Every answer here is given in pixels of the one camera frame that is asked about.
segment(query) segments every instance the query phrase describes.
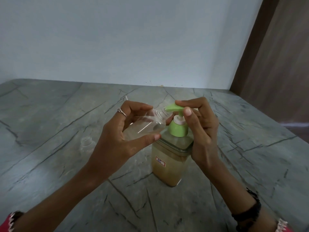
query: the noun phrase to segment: gray marble surface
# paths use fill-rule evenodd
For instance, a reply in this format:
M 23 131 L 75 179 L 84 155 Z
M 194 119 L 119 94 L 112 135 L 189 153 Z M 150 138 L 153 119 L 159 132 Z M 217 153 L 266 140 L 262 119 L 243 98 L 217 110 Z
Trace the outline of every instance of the gray marble surface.
M 157 106 L 205 96 L 220 120 L 219 155 L 294 230 L 309 227 L 309 144 L 221 90 L 13 80 L 0 85 L 0 220 L 27 211 L 67 182 L 124 97 Z M 151 173 L 150 147 L 83 199 L 56 231 L 235 231 L 222 198 L 191 162 L 170 188 Z

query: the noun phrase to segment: silver ring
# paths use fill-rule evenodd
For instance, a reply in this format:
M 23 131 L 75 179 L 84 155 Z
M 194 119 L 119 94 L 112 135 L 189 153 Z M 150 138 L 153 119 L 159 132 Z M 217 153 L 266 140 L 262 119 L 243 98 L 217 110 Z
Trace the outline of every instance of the silver ring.
M 127 117 L 127 115 L 126 115 L 126 114 L 122 111 L 122 109 L 121 109 L 121 108 L 118 108 L 117 112 L 120 112 L 120 113 L 124 114 L 124 115 L 125 115 L 125 117 Z

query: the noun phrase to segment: red bordered label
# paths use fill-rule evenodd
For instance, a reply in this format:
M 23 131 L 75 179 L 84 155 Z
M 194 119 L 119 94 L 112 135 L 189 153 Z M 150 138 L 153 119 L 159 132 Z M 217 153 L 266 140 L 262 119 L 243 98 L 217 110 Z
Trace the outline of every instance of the red bordered label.
M 156 161 L 158 161 L 160 164 L 162 164 L 165 167 L 165 162 L 160 160 L 157 156 L 155 157 Z

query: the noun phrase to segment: dispenser bottle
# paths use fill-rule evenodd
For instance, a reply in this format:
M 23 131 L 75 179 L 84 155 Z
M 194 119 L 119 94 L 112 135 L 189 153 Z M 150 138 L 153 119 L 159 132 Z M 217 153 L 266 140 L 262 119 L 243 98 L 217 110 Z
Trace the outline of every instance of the dispenser bottle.
M 140 138 L 146 134 L 160 133 L 166 127 L 166 120 L 171 117 L 172 112 L 163 109 L 152 109 L 144 116 L 139 117 L 124 132 L 125 140 Z
M 191 161 L 193 134 L 183 117 L 183 107 L 171 104 L 167 112 L 178 111 L 173 121 L 152 144 L 151 165 L 154 175 L 170 187 L 178 185 Z

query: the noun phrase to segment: pump nozzle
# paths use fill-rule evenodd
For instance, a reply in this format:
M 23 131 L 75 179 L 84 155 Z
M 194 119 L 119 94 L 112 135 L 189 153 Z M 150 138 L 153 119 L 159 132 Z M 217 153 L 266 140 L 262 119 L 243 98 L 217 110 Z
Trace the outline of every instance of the pump nozzle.
M 174 119 L 168 126 L 169 133 L 176 137 L 184 137 L 188 134 L 188 125 L 183 117 L 183 109 L 184 107 L 178 106 L 175 103 L 165 107 L 167 112 L 178 112 L 178 115 L 174 116 Z

